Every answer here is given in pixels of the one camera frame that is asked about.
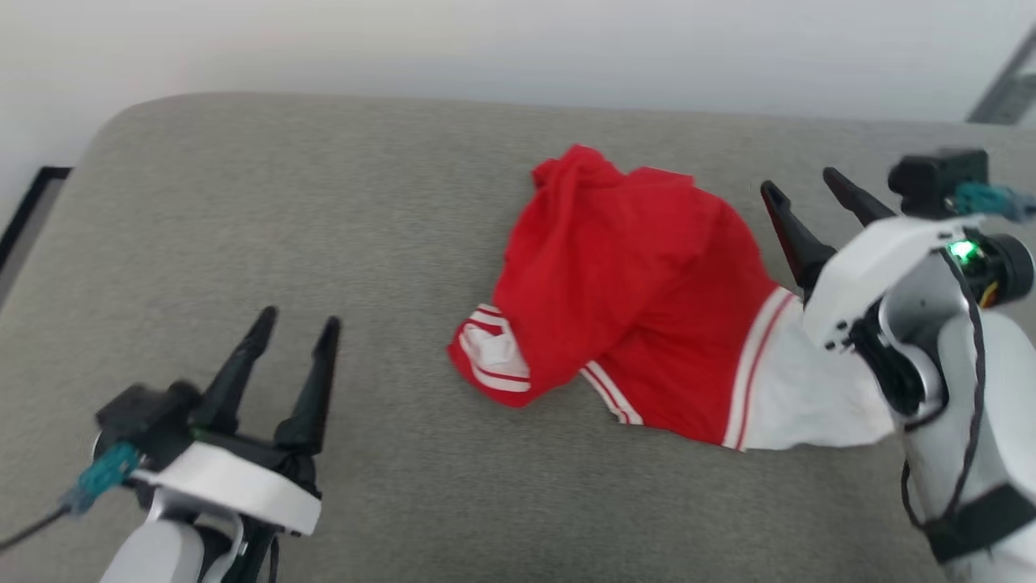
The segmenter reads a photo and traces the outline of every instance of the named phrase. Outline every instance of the gray fabric surface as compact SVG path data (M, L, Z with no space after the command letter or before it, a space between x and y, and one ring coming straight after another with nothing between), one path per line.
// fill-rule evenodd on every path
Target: gray fabric surface
M54 504L94 410L135 381L204 384L272 303L242 407L256 435L290 409L323 319L344 321L324 514L284 542L283 581L938 581L894 443L740 455L622 427L582 380L525 410L461 381L443 347L490 297L528 171L572 142L695 174L785 283L766 178L835 244L859 226L826 165L885 192L904 152L980 145L997 179L1036 184L1036 135L1001 127L261 94L137 106L93 142L0 313L0 525ZM1012 311L1030 333L1031 308ZM142 518L109 495L0 558L0 580L96 580Z

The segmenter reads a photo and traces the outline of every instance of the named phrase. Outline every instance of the green light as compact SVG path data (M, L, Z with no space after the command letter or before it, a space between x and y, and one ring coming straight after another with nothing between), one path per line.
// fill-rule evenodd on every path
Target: green light
M947 247L950 250L950 254L956 257L960 264L968 263L975 258L976 254L978 254L978 244L968 240L967 238L963 240L953 241L947 244Z

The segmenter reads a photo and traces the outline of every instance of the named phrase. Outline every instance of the black strap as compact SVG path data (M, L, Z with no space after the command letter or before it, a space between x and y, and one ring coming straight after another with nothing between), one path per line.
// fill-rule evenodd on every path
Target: black strap
M940 564L989 549L1036 519L1036 506L1013 486L1003 485L918 528Z

